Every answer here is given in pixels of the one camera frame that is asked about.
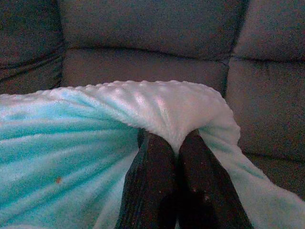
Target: fleece blanket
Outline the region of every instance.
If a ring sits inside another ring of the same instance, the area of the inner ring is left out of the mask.
[[[198,128],[254,228],[305,228],[305,202],[242,154],[240,128],[221,95],[176,81],[0,95],[0,227],[112,229],[138,128],[163,137],[176,153]]]

